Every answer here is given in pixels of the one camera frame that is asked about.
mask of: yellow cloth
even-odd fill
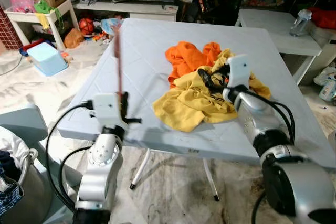
[[[213,67],[201,66],[208,73],[220,68],[227,58],[234,56],[230,49],[225,49],[218,55]],[[215,84],[219,84],[221,76],[212,76]],[[223,100],[221,94],[210,94],[204,86],[197,71],[185,74],[174,80],[175,88],[167,91],[153,103],[155,115],[166,125],[180,131],[190,132],[202,121],[219,123],[237,117],[234,106]],[[259,95],[269,99],[269,88],[256,79],[251,73],[249,86]]]
[[[41,25],[43,26],[43,29],[47,29],[50,27],[45,14],[43,13],[34,13],[34,14],[37,17],[38,21],[40,21]]]

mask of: orange towel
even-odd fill
[[[221,52],[220,45],[215,42],[210,42],[203,47],[203,52],[200,52],[193,44],[185,41],[179,42],[177,46],[170,47],[166,52],[166,59],[173,64],[173,71],[168,77],[170,87],[175,87],[174,80],[196,71],[200,66],[214,65]]]

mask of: plaid cloth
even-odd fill
[[[14,207],[22,196],[23,190],[20,185],[6,177],[4,169],[0,166],[0,216]]]

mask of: black cable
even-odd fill
[[[225,89],[230,89],[230,90],[236,90],[236,91],[239,91],[239,92],[242,92],[242,93],[245,93],[245,94],[249,94],[253,97],[256,97],[260,100],[262,100],[263,102],[267,103],[268,105],[270,105],[273,109],[275,109],[282,117],[282,119],[284,120],[286,126],[287,126],[287,129],[288,129],[288,133],[289,133],[289,139],[291,141],[292,144],[294,144],[294,136],[293,136],[293,130],[291,128],[291,125],[288,121],[288,118],[286,117],[286,115],[282,112],[281,109],[279,109],[274,103],[275,102],[272,102],[272,101],[269,101],[267,100],[266,98],[256,94],[256,93],[253,93],[251,91],[248,91],[248,90],[241,90],[241,89],[238,89],[238,88],[233,88],[233,87],[225,87]]]
[[[16,64],[16,66],[14,68],[12,68],[11,70],[9,70],[7,72],[1,73],[0,76],[4,76],[5,74],[8,74],[9,72],[12,72],[14,69],[16,69],[20,65],[20,63],[22,61],[22,58],[23,58],[23,55],[21,55],[21,58],[20,58],[18,64]]]
[[[54,129],[56,128],[57,124],[64,118],[64,116],[66,116],[70,111],[76,109],[76,108],[85,108],[86,105],[85,104],[79,104],[76,105],[72,108],[70,108],[69,110],[67,110],[55,123],[55,125],[51,128],[51,131],[48,135],[47,138],[47,143],[46,143],[46,169],[47,169],[47,176],[48,176],[48,180],[51,184],[51,188],[53,189],[53,191],[55,192],[55,194],[57,195],[57,197],[62,201],[62,203],[64,205],[66,205],[72,212],[75,210],[75,204],[73,201],[69,202],[66,198],[64,198],[62,196],[62,194],[59,192],[59,190],[56,188],[56,185],[54,183],[54,181],[52,180],[51,177],[51,172],[50,172],[50,163],[49,163],[49,154],[48,154],[48,148],[49,148],[49,141],[50,141],[50,137],[54,131]]]
[[[72,199],[69,197],[68,193],[65,191],[64,186],[63,186],[63,167],[65,165],[65,162],[68,160],[70,156],[72,156],[74,153],[80,152],[80,151],[85,151],[87,149],[91,148],[91,146],[83,147],[77,150],[74,150],[73,152],[70,152],[62,161],[61,166],[59,167],[59,172],[58,172],[58,187],[61,190],[61,194],[64,198],[66,198],[69,202],[72,202]]]
[[[293,138],[295,139],[295,122],[294,122],[294,116],[292,114],[292,111],[283,103],[280,103],[280,102],[273,102],[273,103],[283,107],[287,111],[289,118],[290,118],[290,125],[293,131]]]
[[[255,202],[252,210],[252,216],[251,216],[251,224],[256,224],[256,217],[257,217],[257,211],[260,206],[260,203],[262,202],[263,198],[266,196],[265,191],[262,192],[262,194],[259,196],[257,201]]]

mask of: cable connector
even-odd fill
[[[87,108],[88,110],[93,110],[93,102],[92,100],[87,100],[81,103],[82,107]]]

